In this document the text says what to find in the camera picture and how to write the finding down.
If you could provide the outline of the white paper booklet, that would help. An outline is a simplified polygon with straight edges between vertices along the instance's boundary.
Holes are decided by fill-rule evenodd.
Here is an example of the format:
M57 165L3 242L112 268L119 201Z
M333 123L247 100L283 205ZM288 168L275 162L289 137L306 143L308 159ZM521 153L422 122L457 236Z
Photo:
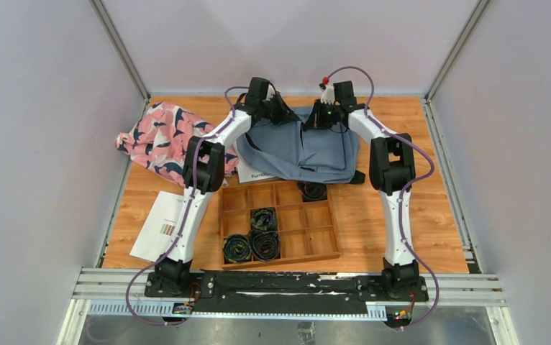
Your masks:
M154 262L170 246L181 214L183 196L160 191L130 251L132 257Z

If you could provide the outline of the white furniture book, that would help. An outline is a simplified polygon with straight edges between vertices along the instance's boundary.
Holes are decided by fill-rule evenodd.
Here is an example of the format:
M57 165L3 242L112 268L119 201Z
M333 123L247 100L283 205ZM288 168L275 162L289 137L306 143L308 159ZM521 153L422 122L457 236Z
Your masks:
M239 183L256 183L267 180L276 180L277 177L266 172L259 171L248 165L245 161L239 161L237 166Z

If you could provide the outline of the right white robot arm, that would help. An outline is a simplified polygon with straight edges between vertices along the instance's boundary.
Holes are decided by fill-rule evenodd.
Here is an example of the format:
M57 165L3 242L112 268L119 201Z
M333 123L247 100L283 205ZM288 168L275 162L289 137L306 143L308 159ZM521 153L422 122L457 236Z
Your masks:
M365 103L359 103L350 81L319 84L307 129L330 129L341 124L370 146L369 178L380 196L386 225L386 251L381 290L391 300L407 294L419 279L413 253L409 215L410 190L416 177L411 137L399 134L378 120Z

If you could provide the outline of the blue grey backpack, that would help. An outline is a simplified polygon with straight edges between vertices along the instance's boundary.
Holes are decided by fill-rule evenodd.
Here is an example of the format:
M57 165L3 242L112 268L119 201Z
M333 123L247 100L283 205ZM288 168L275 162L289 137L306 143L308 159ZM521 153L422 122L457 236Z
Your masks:
M293 110L300 121L280 126L260 122L238 137L234 149L239 159L282 180L363 184L365 173L357 170L358 135L343 124L304 131L311 108Z

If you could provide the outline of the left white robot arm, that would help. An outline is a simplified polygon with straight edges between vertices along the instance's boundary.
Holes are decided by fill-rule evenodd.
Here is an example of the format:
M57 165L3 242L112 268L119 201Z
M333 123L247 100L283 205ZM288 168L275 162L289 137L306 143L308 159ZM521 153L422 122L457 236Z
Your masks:
M202 137L193 136L183 166L183 203L165 252L154 264L155 275L174 297L191 287L193 248L201 221L224 182L225 151L259 121L280 124L291 110L267 79L253 77L245 97L231 103L225 119Z

